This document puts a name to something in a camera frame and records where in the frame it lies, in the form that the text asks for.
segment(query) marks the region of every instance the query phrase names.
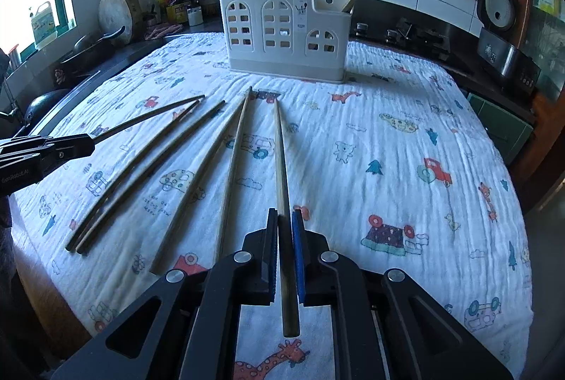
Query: blue gripper pad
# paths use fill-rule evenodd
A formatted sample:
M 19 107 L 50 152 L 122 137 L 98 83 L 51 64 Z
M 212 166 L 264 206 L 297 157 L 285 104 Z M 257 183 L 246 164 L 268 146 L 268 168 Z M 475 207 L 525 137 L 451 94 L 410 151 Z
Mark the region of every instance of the blue gripper pad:
M 304 303 L 306 294 L 306 282 L 304 278 L 304 258 L 302 256 L 302 235 L 304 223 L 302 221 L 302 213 L 298 210 L 292 211 L 290 216 L 290 224 L 292 226 L 292 243 L 295 247 L 295 271 L 296 271 L 296 287 L 298 291 L 298 303 Z

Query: sticker label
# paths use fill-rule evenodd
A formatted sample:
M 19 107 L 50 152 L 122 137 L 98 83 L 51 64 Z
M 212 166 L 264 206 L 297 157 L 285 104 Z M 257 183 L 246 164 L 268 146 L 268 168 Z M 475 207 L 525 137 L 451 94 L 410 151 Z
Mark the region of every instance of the sticker label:
M 306 32 L 308 23 L 308 0 L 292 0 L 295 31 Z

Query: plastic jug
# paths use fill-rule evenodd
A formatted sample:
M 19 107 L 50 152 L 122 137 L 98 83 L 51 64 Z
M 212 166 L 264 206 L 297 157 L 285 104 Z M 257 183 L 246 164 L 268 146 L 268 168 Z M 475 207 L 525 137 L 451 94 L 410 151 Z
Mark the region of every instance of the plastic jug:
M 53 9 L 49 1 L 44 2 L 37 8 L 37 12 L 32 17 L 33 38 L 35 39 L 36 49 L 41 50 L 49 42 L 57 38 L 57 29 L 55 28 L 55 18 L 53 17 Z

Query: metal screw cap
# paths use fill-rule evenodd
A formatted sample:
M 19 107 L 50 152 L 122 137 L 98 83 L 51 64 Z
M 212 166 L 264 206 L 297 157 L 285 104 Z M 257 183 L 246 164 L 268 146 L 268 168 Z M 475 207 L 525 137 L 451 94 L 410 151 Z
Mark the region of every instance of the metal screw cap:
M 233 260 L 235 260 L 237 263 L 245 263 L 245 262 L 249 262 L 252 257 L 253 256 L 251 255 L 250 252 L 239 251 L 236 252 L 236 254 L 233 256 Z
M 394 281 L 395 283 L 400 283 L 401 281 L 404 281 L 404 279 L 406 278 L 406 275 L 404 275 L 404 272 L 402 270 L 398 270 L 398 269 L 393 269 L 391 271 L 389 271 L 389 273 L 387 274 L 389 279 L 391 281 Z
M 324 262 L 335 262 L 340 258 L 337 252 L 333 251 L 324 251 L 321 253 L 320 257 Z
M 184 273 L 181 270 L 171 270 L 167 273 L 167 281 L 169 283 L 178 283 L 184 278 Z

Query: white blanket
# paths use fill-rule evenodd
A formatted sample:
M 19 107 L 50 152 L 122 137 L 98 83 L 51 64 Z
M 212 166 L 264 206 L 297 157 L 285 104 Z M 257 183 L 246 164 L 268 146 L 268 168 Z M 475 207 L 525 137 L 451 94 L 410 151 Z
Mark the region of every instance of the white blanket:
M 25 224 L 85 327 L 92 334 L 103 330 L 156 280 L 149 266 L 186 179 L 252 85 L 258 93 L 248 112 L 224 252 L 240 249 L 245 233 L 264 228 L 268 208 L 276 207 L 272 98 L 278 96 L 290 204 L 301 207 L 306 228 L 323 233 L 331 249 L 361 268 L 405 270 L 518 378 L 532 322 L 524 221 L 501 156 L 453 79 L 426 60 L 356 42 L 349 43 L 342 85 L 231 72 L 228 66 L 223 35 L 180 37 L 105 82 L 56 127 L 53 136 L 95 135 L 203 92 L 203 104 L 164 146 L 213 104 L 227 101 L 111 218 L 88 255 L 68 253 L 66 239 L 173 112 L 119 133 L 91 157 L 15 195 L 21 213 L 15 221 Z M 163 271 L 213 266 L 231 139 L 225 137 L 184 207 L 185 225 L 169 244 Z M 291 372 L 333 378 L 329 309 L 301 308 L 301 323 L 299 342 L 285 345 L 279 294 L 270 307 L 244 307 L 235 378 L 263 378 L 259 365 L 280 355 L 289 362 L 269 370 L 268 380 Z

